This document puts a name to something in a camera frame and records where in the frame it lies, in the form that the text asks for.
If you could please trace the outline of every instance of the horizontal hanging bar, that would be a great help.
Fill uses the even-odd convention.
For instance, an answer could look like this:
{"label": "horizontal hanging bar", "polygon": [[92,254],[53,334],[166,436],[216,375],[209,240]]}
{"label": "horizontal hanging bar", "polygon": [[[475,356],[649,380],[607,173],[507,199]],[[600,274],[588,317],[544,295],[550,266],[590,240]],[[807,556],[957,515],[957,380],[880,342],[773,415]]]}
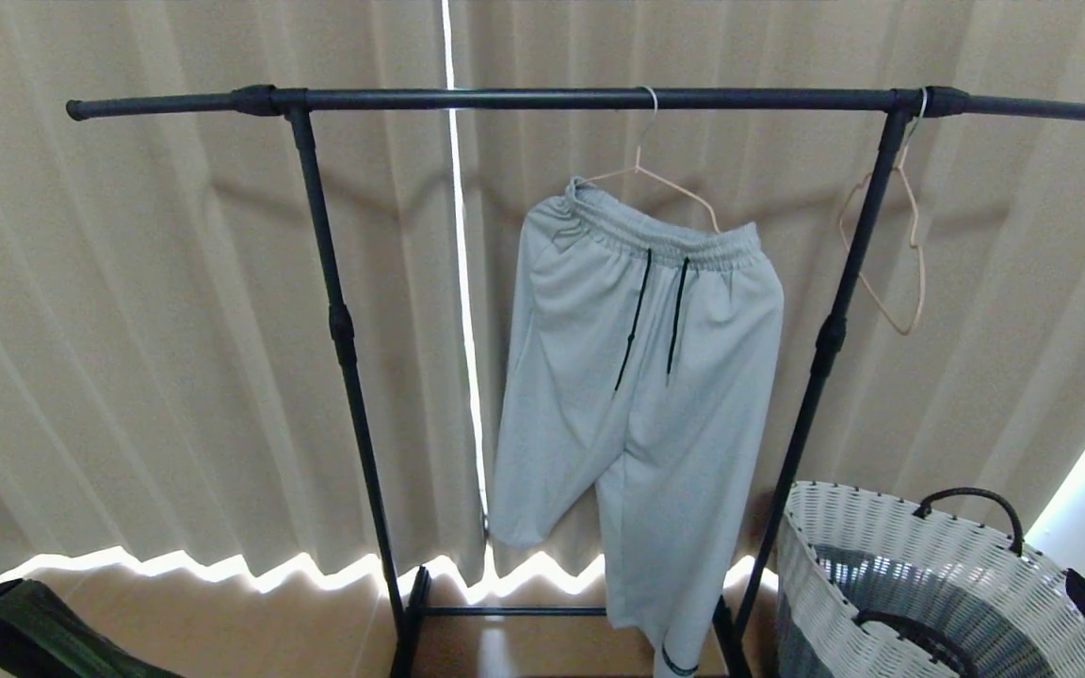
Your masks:
{"label": "horizontal hanging bar", "polygon": [[[994,113],[1085,120],[1085,103],[1038,99],[974,97],[953,87],[929,87],[926,117]],[[921,89],[656,89],[666,111],[920,111]],[[278,89],[254,85],[218,94],[104,99],[65,104],[76,120],[113,116],[204,111],[237,111],[279,116],[290,108],[309,111],[646,111],[644,89]]]}
{"label": "horizontal hanging bar", "polygon": [[605,617],[603,606],[426,606],[426,617]]}

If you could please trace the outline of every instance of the brown floor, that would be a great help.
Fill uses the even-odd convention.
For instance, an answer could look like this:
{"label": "brown floor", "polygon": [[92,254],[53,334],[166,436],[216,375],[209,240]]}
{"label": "brown floor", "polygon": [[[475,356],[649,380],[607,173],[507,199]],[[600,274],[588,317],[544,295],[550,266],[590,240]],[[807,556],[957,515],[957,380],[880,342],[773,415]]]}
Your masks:
{"label": "brown floor", "polygon": [[[97,630],[142,660],[189,678],[284,675],[387,675],[396,648],[382,585],[361,579],[343,589],[320,589],[295,574],[266,593],[238,578],[207,583],[186,571],[137,575],[115,565],[87,572],[43,570],[29,575],[49,585]],[[728,589],[735,606],[742,585]],[[775,597],[762,588],[745,650],[753,669],[770,666]],[[438,578],[434,604],[462,604],[460,590]],[[503,600],[483,604],[603,604],[598,580],[567,596],[534,579]],[[765,655],[766,661],[757,661]],[[612,630],[603,617],[431,618],[422,630],[414,675],[650,675],[651,648],[637,630]],[[707,639],[701,675],[723,675],[716,640]],[[771,675],[769,670],[758,673]]]}

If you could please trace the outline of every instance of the wire hanger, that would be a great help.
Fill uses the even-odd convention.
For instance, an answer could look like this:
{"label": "wire hanger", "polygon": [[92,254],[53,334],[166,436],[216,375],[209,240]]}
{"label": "wire hanger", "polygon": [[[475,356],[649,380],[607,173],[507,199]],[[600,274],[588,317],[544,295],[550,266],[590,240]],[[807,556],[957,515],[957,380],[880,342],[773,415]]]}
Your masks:
{"label": "wire hanger", "polygon": [[[927,89],[923,89],[923,94],[920,99],[920,115],[918,115],[916,119],[911,120],[911,127],[907,130],[907,138],[903,141],[903,146],[898,151],[898,161],[896,161],[895,168],[893,168],[893,171],[898,175],[898,179],[902,180],[903,188],[907,190],[907,197],[911,204],[911,227],[907,245],[911,248],[912,253],[916,253],[918,258],[918,302],[916,304],[916,315],[914,315],[907,327],[899,325],[898,322],[895,321],[895,317],[893,317],[893,314],[891,314],[890,309],[886,308],[886,304],[883,304],[882,300],[879,299],[878,293],[873,292],[873,286],[871,286],[869,281],[865,279],[865,274],[860,274],[860,282],[865,284],[865,289],[868,289],[869,295],[873,297],[875,302],[877,302],[878,308],[881,309],[883,317],[886,317],[890,324],[895,327],[895,331],[904,336],[909,336],[916,331],[916,328],[918,328],[918,323],[920,323],[923,316],[923,296],[927,291],[927,270],[923,266],[923,245],[920,241],[918,241],[918,204],[916,202],[916,192],[911,190],[911,183],[907,180],[907,172],[903,170],[903,166],[907,164],[907,151],[910,149],[911,135],[916,133],[916,128],[918,128],[920,120],[923,119],[923,113],[926,112]],[[844,212],[847,212],[847,206],[853,202],[853,196],[856,196],[857,190],[865,189],[865,186],[869,183],[870,179],[873,179],[873,172],[871,171],[865,175],[860,181],[857,181],[856,186],[853,186],[852,192],[848,192],[847,199],[844,201],[844,206],[840,207],[839,219],[837,219],[835,227],[839,228],[840,238],[844,240],[845,253],[852,250],[853,244],[848,243],[847,234],[844,233]]]}
{"label": "wire hanger", "polygon": [[588,179],[582,179],[578,183],[576,183],[576,186],[584,186],[585,183],[590,183],[592,181],[600,181],[602,179],[610,179],[612,176],[621,176],[624,174],[642,174],[644,176],[650,176],[651,179],[654,179],[655,181],[666,184],[669,189],[679,190],[681,193],[686,194],[686,196],[693,197],[694,201],[701,203],[701,205],[711,213],[711,226],[714,227],[714,232],[723,232],[718,228],[718,217],[717,215],[714,214],[714,207],[711,207],[711,203],[706,203],[704,199],[699,196],[697,193],[693,193],[692,190],[681,188],[681,186],[676,184],[675,182],[669,181],[667,179],[664,179],[664,177],[659,176],[659,174],[649,170],[649,168],[642,167],[642,140],[644,140],[644,138],[647,137],[647,130],[650,130],[651,125],[654,124],[655,116],[660,115],[660,99],[659,97],[655,95],[654,89],[650,89],[650,87],[647,87],[646,85],[640,87],[641,89],[646,89],[647,93],[651,94],[652,108],[651,108],[651,119],[647,120],[647,125],[644,125],[644,128],[642,128],[642,132],[639,132],[639,143],[636,146],[636,149],[634,149],[634,166],[628,168],[620,168],[620,170],[607,174],[599,174],[598,176],[591,176]]}

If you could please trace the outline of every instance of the elastic waistband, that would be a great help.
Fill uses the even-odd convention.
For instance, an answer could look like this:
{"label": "elastic waistband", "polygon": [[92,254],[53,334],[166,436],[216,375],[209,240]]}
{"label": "elastic waistband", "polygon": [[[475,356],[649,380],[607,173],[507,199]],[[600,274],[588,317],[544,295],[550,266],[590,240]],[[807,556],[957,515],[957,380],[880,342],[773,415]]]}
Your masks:
{"label": "elastic waistband", "polygon": [[728,232],[701,232],[692,228],[650,218],[618,199],[572,177],[564,190],[567,207],[589,227],[598,243],[622,254],[646,257],[651,250],[658,265],[679,267],[689,258],[689,266],[702,270],[732,270],[766,260],[756,234],[756,222]]}

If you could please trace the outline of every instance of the gray sweatpants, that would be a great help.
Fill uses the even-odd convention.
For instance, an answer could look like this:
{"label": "gray sweatpants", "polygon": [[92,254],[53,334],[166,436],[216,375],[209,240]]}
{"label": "gray sweatpants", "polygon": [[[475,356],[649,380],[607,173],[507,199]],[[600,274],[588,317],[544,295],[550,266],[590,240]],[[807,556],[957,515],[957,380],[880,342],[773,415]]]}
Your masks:
{"label": "gray sweatpants", "polygon": [[525,218],[489,527],[535,546],[597,482],[609,621],[692,675],[731,565],[781,338],[756,225],[567,186]]}

